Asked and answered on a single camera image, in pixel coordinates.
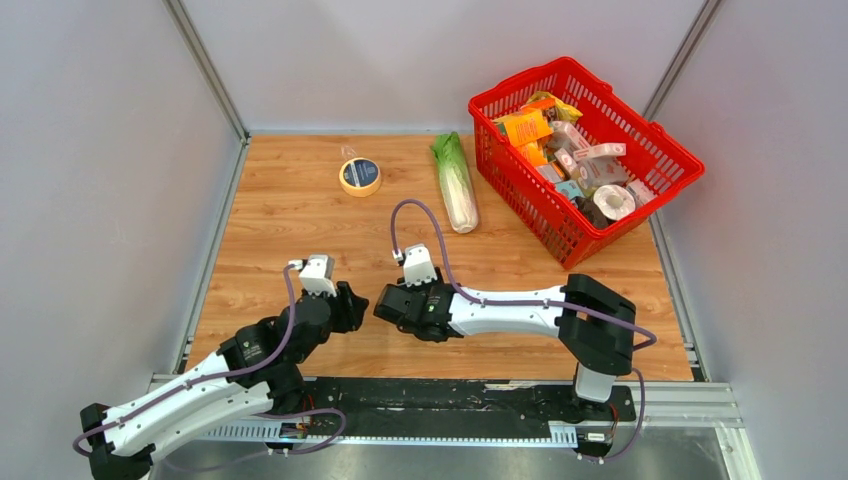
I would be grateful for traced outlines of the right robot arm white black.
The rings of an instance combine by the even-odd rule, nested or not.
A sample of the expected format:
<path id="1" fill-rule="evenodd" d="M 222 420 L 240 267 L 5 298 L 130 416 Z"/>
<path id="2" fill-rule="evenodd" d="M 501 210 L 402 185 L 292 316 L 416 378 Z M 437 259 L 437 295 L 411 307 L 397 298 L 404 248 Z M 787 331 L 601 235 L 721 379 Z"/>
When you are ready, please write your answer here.
<path id="1" fill-rule="evenodd" d="M 630 300 L 584 274 L 524 292 L 456 289 L 443 281 L 388 284 L 374 309 L 377 318 L 422 341 L 489 333 L 558 339 L 578 362 L 570 404 L 586 419 L 609 407 L 615 380 L 632 371 L 635 313 Z"/>

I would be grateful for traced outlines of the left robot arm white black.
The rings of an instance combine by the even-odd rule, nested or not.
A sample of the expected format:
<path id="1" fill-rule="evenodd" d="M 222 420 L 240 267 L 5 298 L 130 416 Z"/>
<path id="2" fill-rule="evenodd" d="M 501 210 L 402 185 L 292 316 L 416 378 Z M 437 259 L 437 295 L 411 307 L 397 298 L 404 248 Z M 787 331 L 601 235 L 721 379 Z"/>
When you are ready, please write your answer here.
<path id="1" fill-rule="evenodd" d="M 298 368 L 333 333 L 358 330 L 369 301 L 339 281 L 333 295 L 308 292 L 279 315 L 240 328 L 194 368 L 124 405 L 80 412 L 96 479 L 141 479 L 194 438 L 250 415 L 305 414 Z"/>

